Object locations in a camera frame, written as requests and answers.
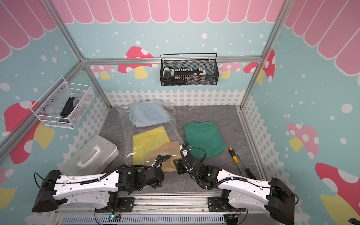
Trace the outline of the tan garment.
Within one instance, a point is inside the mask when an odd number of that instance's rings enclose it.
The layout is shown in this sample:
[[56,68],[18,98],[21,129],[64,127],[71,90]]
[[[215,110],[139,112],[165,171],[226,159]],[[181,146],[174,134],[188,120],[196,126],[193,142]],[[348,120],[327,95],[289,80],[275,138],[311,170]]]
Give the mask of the tan garment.
[[162,171],[165,173],[174,172],[176,171],[176,167],[173,161],[182,158],[180,155],[180,146],[181,145],[178,141],[166,143],[161,147],[148,153],[144,157],[143,164],[147,166],[153,166],[156,162],[156,158],[158,155],[171,155],[171,157],[162,164]]

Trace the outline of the green trousers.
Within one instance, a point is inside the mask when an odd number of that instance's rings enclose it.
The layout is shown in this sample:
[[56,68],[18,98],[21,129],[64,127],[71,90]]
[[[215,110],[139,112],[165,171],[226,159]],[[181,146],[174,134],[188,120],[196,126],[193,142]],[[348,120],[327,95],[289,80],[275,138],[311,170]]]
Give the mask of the green trousers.
[[207,158],[216,157],[227,146],[214,121],[192,122],[183,128],[185,143],[189,143],[195,158],[202,159],[205,152]]

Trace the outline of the clear plastic vacuum bag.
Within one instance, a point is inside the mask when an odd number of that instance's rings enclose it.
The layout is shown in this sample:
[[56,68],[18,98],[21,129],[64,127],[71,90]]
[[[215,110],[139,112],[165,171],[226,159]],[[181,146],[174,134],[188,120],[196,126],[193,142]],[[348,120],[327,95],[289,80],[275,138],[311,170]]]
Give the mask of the clear plastic vacuum bag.
[[166,171],[173,171],[173,160],[180,158],[184,144],[177,123],[174,103],[148,100],[118,107],[124,138],[124,160],[130,165],[155,164],[158,155],[171,155]]

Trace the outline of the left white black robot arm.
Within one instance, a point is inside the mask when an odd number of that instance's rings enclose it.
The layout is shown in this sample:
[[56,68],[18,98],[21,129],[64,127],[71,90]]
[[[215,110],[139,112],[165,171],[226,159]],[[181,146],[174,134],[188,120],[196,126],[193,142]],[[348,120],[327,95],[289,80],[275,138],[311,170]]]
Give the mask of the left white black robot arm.
[[38,185],[32,212],[51,212],[63,206],[116,209],[119,192],[131,194],[146,186],[161,187],[162,164],[170,158],[170,155],[158,155],[152,166],[125,164],[107,173],[85,176],[68,176],[52,170]]

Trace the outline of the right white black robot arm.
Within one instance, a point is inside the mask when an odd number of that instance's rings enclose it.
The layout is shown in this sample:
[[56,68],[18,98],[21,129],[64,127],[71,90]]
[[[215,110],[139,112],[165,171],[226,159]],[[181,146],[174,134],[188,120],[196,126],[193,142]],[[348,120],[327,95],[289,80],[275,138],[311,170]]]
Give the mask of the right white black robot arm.
[[295,223],[298,197],[280,179],[256,180],[216,166],[205,165],[202,160],[193,156],[189,144],[180,146],[180,155],[181,159],[174,162],[178,173],[188,173],[202,189],[221,189],[219,203],[224,211],[255,209],[269,213],[281,224]]

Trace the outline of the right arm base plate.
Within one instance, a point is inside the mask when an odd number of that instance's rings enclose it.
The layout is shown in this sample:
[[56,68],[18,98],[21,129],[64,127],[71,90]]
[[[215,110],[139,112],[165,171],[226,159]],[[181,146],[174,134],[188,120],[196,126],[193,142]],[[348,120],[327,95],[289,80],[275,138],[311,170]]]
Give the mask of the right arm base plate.
[[210,212],[238,212],[238,210],[229,204],[227,197],[208,197],[208,210]]

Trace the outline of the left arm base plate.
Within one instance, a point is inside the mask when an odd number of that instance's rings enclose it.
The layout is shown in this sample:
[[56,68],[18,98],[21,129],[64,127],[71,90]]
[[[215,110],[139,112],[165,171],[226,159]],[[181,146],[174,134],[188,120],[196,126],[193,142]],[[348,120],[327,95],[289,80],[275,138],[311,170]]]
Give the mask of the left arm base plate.
[[115,199],[110,200],[105,208],[96,209],[96,212],[105,212],[105,213],[132,212],[134,207],[134,201],[135,198],[133,197],[118,197],[116,200]]

